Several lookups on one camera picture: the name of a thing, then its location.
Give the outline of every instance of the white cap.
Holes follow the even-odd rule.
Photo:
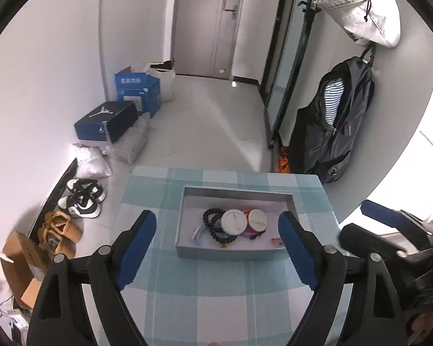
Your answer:
[[[248,214],[248,225],[256,232],[264,232],[268,226],[268,219],[263,211],[253,209]]]
[[[230,209],[222,216],[221,227],[226,234],[242,234],[247,229],[247,217],[239,209]]]

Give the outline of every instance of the plaid tablecloth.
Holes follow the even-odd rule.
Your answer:
[[[322,244],[337,244],[338,223],[316,176],[197,171],[138,166],[132,171],[111,240],[150,209],[157,232],[134,282],[122,292],[150,346],[285,345],[312,292],[290,261],[215,262],[178,258],[176,228],[185,186],[292,194],[303,227]],[[344,290],[328,343],[343,326],[350,288]],[[104,334],[102,345],[108,345]]]

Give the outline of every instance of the black backpack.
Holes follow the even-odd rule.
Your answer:
[[[372,50],[370,61],[364,56]],[[375,44],[371,43],[361,57],[352,57],[336,65],[319,84],[311,103],[298,110],[290,138],[288,159],[291,173],[316,174],[322,183],[337,181],[345,172],[359,127],[374,96]],[[343,80],[333,126],[326,122],[324,91],[331,82]]]

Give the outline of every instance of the metal screw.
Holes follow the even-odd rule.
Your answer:
[[[327,254],[333,255],[333,254],[335,254],[337,252],[337,249],[334,246],[332,246],[332,245],[325,245],[324,246],[324,251]]]
[[[370,254],[370,260],[378,263],[380,260],[382,260],[382,257],[379,254],[376,254],[375,252],[373,252],[372,254]]]
[[[399,257],[407,257],[407,253],[405,251],[396,251],[396,255]]]
[[[64,254],[58,254],[53,259],[55,263],[61,263],[63,260],[64,260]]]
[[[98,249],[98,254],[100,255],[109,255],[111,253],[111,246],[101,246]]]

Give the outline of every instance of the white plastic bag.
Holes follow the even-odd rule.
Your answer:
[[[107,147],[109,157],[133,164],[148,140],[148,122],[139,116],[135,124],[118,141]]]
[[[315,0],[317,6],[356,43],[370,41],[394,48],[400,41],[400,10],[396,0]]]
[[[76,178],[100,179],[112,175],[98,147],[85,147],[80,143],[74,144],[77,158]]]
[[[167,103],[169,101],[175,100],[173,96],[173,83],[175,81],[176,73],[174,69],[171,70],[156,70],[151,69],[151,64],[149,63],[143,70],[155,78],[160,79],[160,101]]]

